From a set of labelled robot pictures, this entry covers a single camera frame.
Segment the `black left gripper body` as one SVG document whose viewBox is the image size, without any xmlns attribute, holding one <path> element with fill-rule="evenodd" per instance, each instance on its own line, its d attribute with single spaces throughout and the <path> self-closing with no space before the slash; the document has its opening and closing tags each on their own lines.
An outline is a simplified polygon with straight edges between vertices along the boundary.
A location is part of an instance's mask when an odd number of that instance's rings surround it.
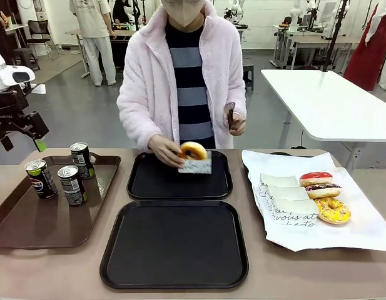
<svg viewBox="0 0 386 300">
<path fill-rule="evenodd" d="M 29 106 L 23 92 L 6 91 L 0 93 L 0 135 L 18 131 L 27 132 L 23 109 Z"/>
</svg>

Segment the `person's right hand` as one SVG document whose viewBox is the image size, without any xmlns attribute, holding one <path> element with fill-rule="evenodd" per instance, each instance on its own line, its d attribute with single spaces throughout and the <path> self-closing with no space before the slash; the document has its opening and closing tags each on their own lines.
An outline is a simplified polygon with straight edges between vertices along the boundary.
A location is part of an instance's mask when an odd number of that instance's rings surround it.
<svg viewBox="0 0 386 300">
<path fill-rule="evenodd" d="M 173 168 L 182 168 L 184 160 L 179 157 L 180 147 L 168 138 L 155 134 L 148 141 L 148 149 L 164 164 Z"/>
</svg>

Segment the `person's left hand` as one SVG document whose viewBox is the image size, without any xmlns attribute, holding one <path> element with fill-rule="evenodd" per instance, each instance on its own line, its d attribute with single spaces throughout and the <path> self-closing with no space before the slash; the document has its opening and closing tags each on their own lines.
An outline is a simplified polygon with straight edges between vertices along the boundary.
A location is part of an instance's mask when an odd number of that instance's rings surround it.
<svg viewBox="0 0 386 300">
<path fill-rule="evenodd" d="M 232 125 L 229 130 L 232 136 L 241 136 L 246 129 L 246 119 L 238 113 L 233 113 Z"/>
</svg>

